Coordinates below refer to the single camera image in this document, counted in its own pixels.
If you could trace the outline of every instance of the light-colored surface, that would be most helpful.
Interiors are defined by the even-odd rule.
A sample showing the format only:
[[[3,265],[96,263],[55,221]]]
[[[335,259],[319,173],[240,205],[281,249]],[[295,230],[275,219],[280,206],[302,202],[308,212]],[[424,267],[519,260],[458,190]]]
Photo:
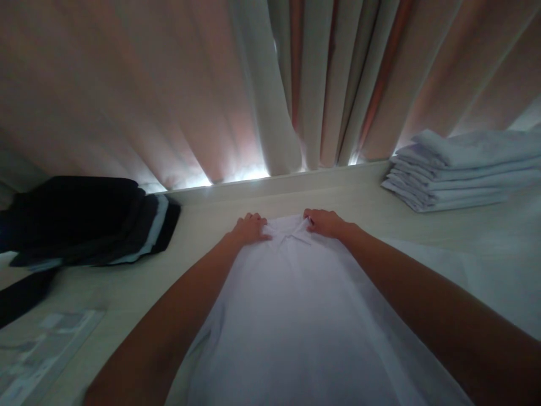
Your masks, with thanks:
[[[133,265],[64,270],[48,299],[0,330],[0,337],[49,312],[106,309],[41,402],[71,404],[156,300],[247,211],[276,218],[306,207],[333,209],[377,237],[514,261],[517,268],[537,272],[530,283],[541,285],[541,187],[500,205],[415,214],[379,186],[387,169],[385,162],[171,193],[184,207],[167,251]]]

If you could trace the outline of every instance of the person's left hand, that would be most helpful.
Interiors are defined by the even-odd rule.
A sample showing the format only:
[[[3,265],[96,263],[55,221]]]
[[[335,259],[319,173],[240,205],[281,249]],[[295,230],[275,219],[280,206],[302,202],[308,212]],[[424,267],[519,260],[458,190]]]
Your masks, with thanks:
[[[262,218],[259,213],[248,213],[244,218],[237,220],[237,225],[230,234],[242,245],[271,240],[272,236],[262,233],[263,226],[266,223],[267,219]]]

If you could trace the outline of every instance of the person's right hand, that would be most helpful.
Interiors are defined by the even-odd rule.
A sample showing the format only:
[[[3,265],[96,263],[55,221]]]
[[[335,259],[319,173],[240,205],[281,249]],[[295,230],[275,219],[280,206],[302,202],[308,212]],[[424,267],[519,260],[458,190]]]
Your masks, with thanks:
[[[306,217],[310,217],[312,222],[307,227],[309,232],[315,232],[330,238],[338,238],[340,231],[347,224],[334,211],[306,209],[303,218]]]

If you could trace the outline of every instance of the shirt collar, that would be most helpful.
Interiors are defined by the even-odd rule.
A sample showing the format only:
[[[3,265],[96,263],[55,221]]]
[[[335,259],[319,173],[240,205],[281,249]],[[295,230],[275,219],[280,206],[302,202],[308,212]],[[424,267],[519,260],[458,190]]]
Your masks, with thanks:
[[[308,245],[312,244],[312,237],[306,228],[310,225],[310,219],[302,219],[295,215],[281,218],[280,221],[269,220],[269,224],[263,228],[263,232],[272,235],[270,244],[275,249],[280,248],[286,238],[294,238]]]

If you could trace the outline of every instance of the folded white towel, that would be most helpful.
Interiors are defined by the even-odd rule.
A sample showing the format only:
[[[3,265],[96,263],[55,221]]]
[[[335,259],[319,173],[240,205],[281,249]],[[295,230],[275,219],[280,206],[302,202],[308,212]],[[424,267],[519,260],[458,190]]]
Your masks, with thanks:
[[[424,130],[415,145],[400,148],[398,156],[442,169],[466,169],[520,161],[541,155],[541,136],[525,131],[473,131],[442,138]]]
[[[505,189],[503,188],[446,189],[424,192],[412,186],[412,184],[405,180],[401,175],[390,173],[387,175],[387,178],[394,183],[396,187],[410,192],[415,195],[420,202],[425,204],[435,204],[438,202],[449,202],[452,200],[505,193]]]
[[[391,157],[390,161],[394,163],[394,167],[398,170],[408,172],[412,175],[418,173],[430,180],[436,181],[473,179],[481,176],[497,175],[523,169],[541,168],[541,156],[523,161],[506,162],[504,164],[483,166],[479,168],[454,170],[439,169],[419,163],[418,161],[412,160],[407,156],[393,156]]]
[[[413,187],[429,193],[434,190],[469,189],[479,187],[502,187],[508,189],[521,188],[538,182],[541,179],[541,170],[525,169],[501,173],[497,175],[482,176],[473,179],[443,180],[434,182],[418,172],[400,170],[399,165],[391,169],[391,173],[399,176]]]
[[[398,198],[400,198],[405,204],[407,204],[413,211],[416,211],[417,213],[463,209],[467,207],[500,203],[507,200],[507,195],[503,193],[494,193],[487,196],[470,197],[451,201],[440,201],[428,204],[425,202],[421,202],[412,193],[409,193],[408,191],[405,191],[402,188],[396,186],[393,182],[391,182],[390,179],[386,179],[382,183],[382,186],[386,189],[389,189],[390,191],[393,191]]]

